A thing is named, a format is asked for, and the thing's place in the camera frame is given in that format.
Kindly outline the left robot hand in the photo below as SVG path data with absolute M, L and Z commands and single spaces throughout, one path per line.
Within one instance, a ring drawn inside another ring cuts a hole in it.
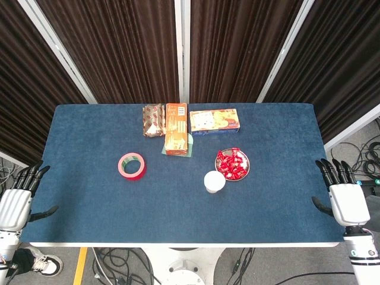
M 59 208 L 54 205 L 50 209 L 32 213 L 31 205 L 43 175 L 50 166 L 41 167 L 42 161 L 21 170 L 15 182 L 6 189 L 1 197 L 1 231 L 19 232 L 27 223 L 31 223 L 54 214 Z

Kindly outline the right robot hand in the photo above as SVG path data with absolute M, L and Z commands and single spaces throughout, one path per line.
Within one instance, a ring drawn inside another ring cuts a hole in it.
M 370 214 L 363 190 L 357 184 L 351 167 L 345 161 L 336 159 L 332 162 L 320 159 L 315 164 L 321 172 L 331 205 L 328 207 L 313 196 L 314 206 L 320 212 L 335 218 L 345 228 L 347 235 L 363 233 Z

